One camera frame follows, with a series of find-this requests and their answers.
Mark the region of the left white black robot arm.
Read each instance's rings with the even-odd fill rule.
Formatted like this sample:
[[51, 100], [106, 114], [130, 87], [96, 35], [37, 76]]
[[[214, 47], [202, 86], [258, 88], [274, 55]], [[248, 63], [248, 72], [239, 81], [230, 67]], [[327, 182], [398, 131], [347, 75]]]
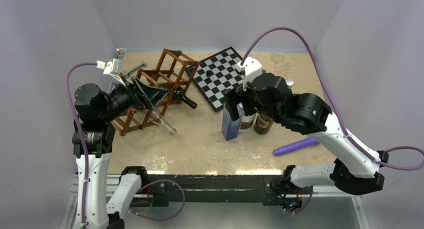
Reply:
[[149, 188], [143, 166], [127, 166], [113, 195], [107, 198], [108, 167], [116, 129], [112, 122], [130, 108], [153, 109], [169, 94], [164, 87], [149, 86], [138, 78], [107, 93], [86, 83], [74, 93], [77, 112], [72, 136], [78, 169], [78, 201], [73, 228], [123, 229], [124, 218], [136, 193]]

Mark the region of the clear glass bottle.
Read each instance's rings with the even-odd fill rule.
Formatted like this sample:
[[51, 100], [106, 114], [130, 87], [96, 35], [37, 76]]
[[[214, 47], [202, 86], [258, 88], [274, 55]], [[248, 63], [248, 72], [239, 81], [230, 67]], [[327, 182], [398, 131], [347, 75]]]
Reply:
[[161, 112], [157, 110], [156, 108], [154, 108], [151, 111], [151, 114], [149, 117], [150, 117], [150, 122], [152, 122], [155, 125], [165, 127], [166, 129], [169, 130], [169, 133], [171, 135], [175, 135], [177, 133], [177, 130], [171, 124], [168, 123], [168, 121], [164, 118]]

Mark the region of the brown wooden wine rack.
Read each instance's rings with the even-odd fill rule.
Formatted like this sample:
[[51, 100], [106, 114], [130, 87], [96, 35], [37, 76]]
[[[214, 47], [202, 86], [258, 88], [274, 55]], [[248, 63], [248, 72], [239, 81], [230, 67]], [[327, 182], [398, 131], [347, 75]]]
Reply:
[[[182, 103], [173, 101], [173, 95], [177, 87], [184, 88], [187, 96], [193, 77], [189, 76], [185, 69], [190, 66], [194, 66], [197, 69], [199, 63], [199, 61], [194, 60], [180, 50], [165, 48], [155, 69], [147, 70], [141, 68], [136, 72], [135, 77], [138, 79], [145, 78], [149, 86], [169, 89], [169, 94], [153, 108], [159, 110], [164, 116], [170, 105]], [[122, 137], [130, 132], [144, 130], [147, 127], [156, 125], [150, 122], [150, 115], [153, 109], [130, 107], [116, 117], [112, 124]]]

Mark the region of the dark green wine bottle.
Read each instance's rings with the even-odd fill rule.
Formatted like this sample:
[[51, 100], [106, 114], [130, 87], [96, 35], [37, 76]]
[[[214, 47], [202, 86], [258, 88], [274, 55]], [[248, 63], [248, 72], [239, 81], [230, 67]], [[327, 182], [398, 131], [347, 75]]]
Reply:
[[198, 106], [198, 104], [196, 102], [194, 102], [193, 100], [191, 100], [190, 98], [188, 98], [186, 96], [186, 91], [181, 86], [178, 86], [175, 89], [175, 92], [173, 94], [172, 100], [173, 101], [176, 101], [177, 103], [185, 103], [189, 107], [191, 107], [192, 109], [196, 109], [197, 106]]

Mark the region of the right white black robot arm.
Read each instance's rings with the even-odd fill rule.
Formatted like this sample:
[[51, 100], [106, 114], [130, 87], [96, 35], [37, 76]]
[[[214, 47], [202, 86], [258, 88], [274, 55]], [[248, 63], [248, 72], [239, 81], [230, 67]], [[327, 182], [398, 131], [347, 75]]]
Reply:
[[244, 114], [265, 116], [276, 124], [319, 142], [335, 156], [330, 163], [299, 166], [289, 165], [280, 180], [282, 189], [292, 193], [297, 189], [331, 185], [351, 195], [381, 191], [385, 178], [379, 172], [388, 161], [386, 152], [360, 151], [351, 135], [345, 135], [331, 107], [313, 93], [293, 93], [283, 77], [262, 73], [246, 86], [224, 92], [225, 107], [233, 120], [239, 118], [238, 105]]

